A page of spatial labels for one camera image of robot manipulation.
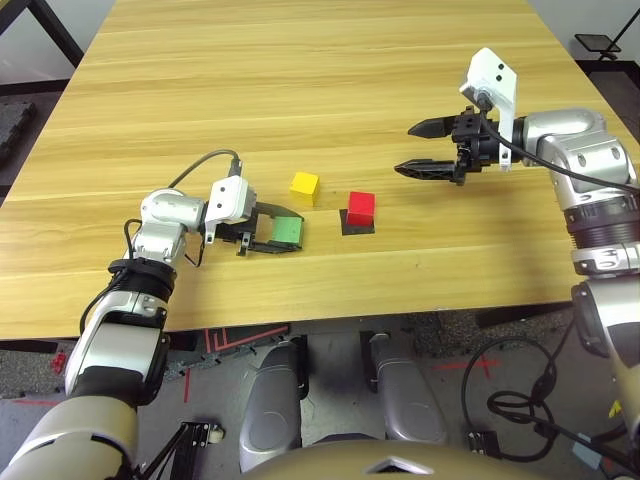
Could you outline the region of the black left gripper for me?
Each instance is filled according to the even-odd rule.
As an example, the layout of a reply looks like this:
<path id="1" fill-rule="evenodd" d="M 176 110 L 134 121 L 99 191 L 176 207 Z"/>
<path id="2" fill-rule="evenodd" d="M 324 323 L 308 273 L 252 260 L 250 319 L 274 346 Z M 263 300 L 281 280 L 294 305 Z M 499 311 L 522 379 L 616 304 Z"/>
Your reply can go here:
<path id="1" fill-rule="evenodd" d="M 257 202 L 253 207 L 252 215 L 246 221 L 228 224 L 220 223 L 216 226 L 215 239 L 227 243 L 239 243 L 237 256 L 246 256 L 249 251 L 259 253 L 288 253 L 302 249 L 297 243 L 269 241 L 266 243 L 256 242 L 258 217 L 266 215 L 270 218 L 287 217 L 298 218 L 301 221 L 304 217 L 299 213 L 281 205 L 274 205 L 264 202 Z"/>

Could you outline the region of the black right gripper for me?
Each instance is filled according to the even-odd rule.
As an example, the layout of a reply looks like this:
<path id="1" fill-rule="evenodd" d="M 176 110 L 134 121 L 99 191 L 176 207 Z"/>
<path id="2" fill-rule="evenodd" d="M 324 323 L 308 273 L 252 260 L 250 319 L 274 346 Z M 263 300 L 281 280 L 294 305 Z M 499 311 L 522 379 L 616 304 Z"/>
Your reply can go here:
<path id="1" fill-rule="evenodd" d="M 484 167 L 499 162 L 500 143 L 488 133 L 484 120 L 491 130 L 497 131 L 498 124 L 471 105 L 458 116 L 418 122 L 408 130 L 408 134 L 426 139 L 451 135 L 457 149 L 456 161 L 412 159 L 396 165 L 394 171 L 413 179 L 452 181 L 456 185 L 463 185 L 468 173 L 479 173 Z"/>

